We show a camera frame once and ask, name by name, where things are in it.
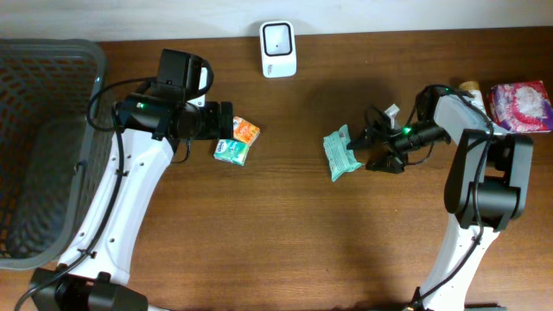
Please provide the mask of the red purple pad package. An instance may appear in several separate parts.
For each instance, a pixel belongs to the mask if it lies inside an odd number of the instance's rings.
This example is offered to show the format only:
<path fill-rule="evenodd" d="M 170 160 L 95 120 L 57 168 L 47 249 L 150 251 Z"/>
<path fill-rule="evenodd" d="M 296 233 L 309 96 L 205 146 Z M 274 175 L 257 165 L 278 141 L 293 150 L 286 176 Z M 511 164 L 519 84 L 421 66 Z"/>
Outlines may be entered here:
<path fill-rule="evenodd" d="M 506 130 L 552 131 L 552 105 L 542 80 L 493 86 L 488 99 L 493 121 Z"/>

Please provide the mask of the teal toilet wipes pack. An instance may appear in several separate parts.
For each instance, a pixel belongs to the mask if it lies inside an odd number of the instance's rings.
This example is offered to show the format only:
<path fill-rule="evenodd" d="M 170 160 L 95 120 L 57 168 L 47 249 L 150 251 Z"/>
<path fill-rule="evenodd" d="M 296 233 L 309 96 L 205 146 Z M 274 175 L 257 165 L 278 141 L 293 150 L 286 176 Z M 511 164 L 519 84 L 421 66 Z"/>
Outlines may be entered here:
<path fill-rule="evenodd" d="M 323 138 L 323 148 L 328 160 L 332 182 L 337 181 L 344 173 L 351 173 L 362 166 L 352 150 L 347 148 L 351 142 L 346 124 L 337 131 Z"/>

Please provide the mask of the teal Kleenex tissue pack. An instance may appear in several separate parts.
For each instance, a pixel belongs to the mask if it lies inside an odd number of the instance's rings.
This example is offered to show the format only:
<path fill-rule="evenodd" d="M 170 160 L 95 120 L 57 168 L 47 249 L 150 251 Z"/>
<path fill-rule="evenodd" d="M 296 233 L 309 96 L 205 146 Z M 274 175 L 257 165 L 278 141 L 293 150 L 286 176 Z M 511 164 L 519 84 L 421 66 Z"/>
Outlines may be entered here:
<path fill-rule="evenodd" d="M 247 143 L 232 139 L 219 139 L 213 157 L 222 162 L 244 166 L 249 149 L 250 146 Z"/>

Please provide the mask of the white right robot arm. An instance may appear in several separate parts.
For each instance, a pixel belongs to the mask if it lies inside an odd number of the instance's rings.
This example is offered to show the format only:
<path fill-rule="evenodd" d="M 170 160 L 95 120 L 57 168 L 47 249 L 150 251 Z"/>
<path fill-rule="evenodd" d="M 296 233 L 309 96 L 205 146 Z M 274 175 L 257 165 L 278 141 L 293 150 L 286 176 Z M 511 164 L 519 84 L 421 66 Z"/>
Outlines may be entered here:
<path fill-rule="evenodd" d="M 469 91 L 428 85 L 416 95 L 406 125 L 396 127 L 381 111 L 347 148 L 382 144 L 385 152 L 366 169 L 400 174 L 410 165 L 411 152 L 439 142 L 457 146 L 444 188 L 448 225 L 433 269 L 405 305 L 407 310 L 465 309 L 487 249 L 525 208 L 533 141 L 500 129 Z"/>

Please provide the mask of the orange Kleenex tissue pack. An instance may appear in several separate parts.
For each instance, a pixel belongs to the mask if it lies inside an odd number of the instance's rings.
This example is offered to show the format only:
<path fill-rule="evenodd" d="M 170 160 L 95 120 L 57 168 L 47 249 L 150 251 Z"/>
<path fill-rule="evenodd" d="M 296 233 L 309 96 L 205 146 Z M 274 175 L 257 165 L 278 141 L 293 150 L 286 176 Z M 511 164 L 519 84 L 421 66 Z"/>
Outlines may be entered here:
<path fill-rule="evenodd" d="M 235 116 L 232 120 L 233 138 L 242 143 L 252 145 L 260 134 L 260 129 L 247 120 Z"/>

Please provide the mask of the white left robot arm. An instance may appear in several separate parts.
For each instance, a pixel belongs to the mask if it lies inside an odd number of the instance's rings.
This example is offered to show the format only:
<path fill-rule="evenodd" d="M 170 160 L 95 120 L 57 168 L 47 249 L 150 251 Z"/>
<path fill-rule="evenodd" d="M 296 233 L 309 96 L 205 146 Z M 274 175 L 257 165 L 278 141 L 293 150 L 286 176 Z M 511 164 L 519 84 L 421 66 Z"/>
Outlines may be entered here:
<path fill-rule="evenodd" d="M 208 60 L 163 49 L 157 74 L 111 107 L 111 151 L 92 204 L 55 270 L 38 268 L 20 309 L 152 310 L 128 288 L 130 264 L 152 194 L 181 145 L 232 137 L 230 102 L 204 101 L 213 85 Z"/>

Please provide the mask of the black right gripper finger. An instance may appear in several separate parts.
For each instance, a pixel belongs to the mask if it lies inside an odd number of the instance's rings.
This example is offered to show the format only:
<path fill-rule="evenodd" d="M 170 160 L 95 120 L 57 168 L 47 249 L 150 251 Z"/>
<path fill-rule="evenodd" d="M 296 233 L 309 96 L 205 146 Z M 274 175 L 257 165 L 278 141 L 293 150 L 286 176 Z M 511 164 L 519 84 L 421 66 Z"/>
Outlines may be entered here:
<path fill-rule="evenodd" d="M 374 172 L 401 174 L 404 171 L 405 162 L 395 155 L 386 155 L 374 161 L 369 161 L 365 168 Z"/>
<path fill-rule="evenodd" d="M 372 139 L 367 135 L 363 135 L 348 143 L 346 145 L 346 148 L 350 150 L 360 150 L 360 149 L 369 149 L 371 146 L 372 146 Z"/>

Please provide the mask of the white floral lotion tube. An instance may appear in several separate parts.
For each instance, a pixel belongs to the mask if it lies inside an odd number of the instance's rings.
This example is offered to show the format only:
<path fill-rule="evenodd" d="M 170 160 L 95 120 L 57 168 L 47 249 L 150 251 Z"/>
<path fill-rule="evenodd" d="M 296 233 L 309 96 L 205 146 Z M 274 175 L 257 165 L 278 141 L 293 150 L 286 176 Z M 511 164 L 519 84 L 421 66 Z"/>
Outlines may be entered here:
<path fill-rule="evenodd" d="M 484 115 L 487 115 L 484 99 L 480 91 L 480 85 L 477 81 L 471 80 L 462 82 L 459 85 L 459 90 L 462 92 L 465 100 L 481 111 Z"/>

